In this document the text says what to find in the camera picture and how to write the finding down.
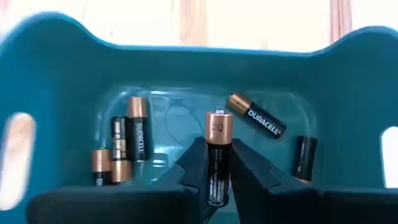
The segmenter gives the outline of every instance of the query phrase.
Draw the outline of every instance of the black and copper battery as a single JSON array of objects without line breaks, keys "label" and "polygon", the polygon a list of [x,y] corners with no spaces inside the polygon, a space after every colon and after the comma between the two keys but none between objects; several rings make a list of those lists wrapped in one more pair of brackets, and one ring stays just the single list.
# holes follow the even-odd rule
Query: black and copper battery
[{"label": "black and copper battery", "polygon": [[207,202],[224,207],[229,202],[233,115],[224,110],[206,114],[205,139],[209,156]]},{"label": "black and copper battery", "polygon": [[112,182],[120,184],[131,179],[131,162],[126,147],[126,126],[128,118],[116,116],[111,120],[113,151],[112,151]]},{"label": "black and copper battery", "polygon": [[111,151],[97,149],[92,153],[93,160],[93,185],[111,185]]},{"label": "black and copper battery", "polygon": [[127,146],[134,161],[148,159],[148,120],[147,101],[143,97],[129,99],[129,126]]},{"label": "black and copper battery", "polygon": [[284,123],[239,93],[229,96],[228,106],[254,121],[258,127],[266,130],[275,139],[280,138],[286,131]]},{"label": "black and copper battery", "polygon": [[312,169],[317,150],[318,140],[307,136],[299,136],[294,157],[293,176],[306,184],[312,181]]}]

